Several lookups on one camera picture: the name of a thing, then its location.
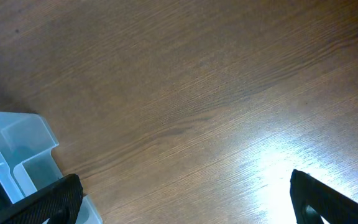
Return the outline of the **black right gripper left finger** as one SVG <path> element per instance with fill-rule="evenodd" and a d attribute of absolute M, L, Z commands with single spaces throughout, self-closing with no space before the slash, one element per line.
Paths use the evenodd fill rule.
<path fill-rule="evenodd" d="M 75 224 L 83 201 L 83 187 L 69 174 L 0 211 L 1 223 Z"/>

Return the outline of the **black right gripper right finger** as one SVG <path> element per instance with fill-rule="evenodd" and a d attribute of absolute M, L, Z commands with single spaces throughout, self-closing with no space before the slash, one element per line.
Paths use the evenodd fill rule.
<path fill-rule="evenodd" d="M 298 224 L 358 223 L 358 203 L 309 174 L 293 170 L 290 197 Z"/>

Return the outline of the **clear plastic storage bin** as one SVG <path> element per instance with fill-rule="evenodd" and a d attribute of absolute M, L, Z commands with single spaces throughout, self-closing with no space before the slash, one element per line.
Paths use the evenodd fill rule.
<path fill-rule="evenodd" d="M 58 144 L 42 116 L 0 112 L 0 211 L 65 177 L 52 157 Z M 102 223 L 84 193 L 76 223 Z"/>

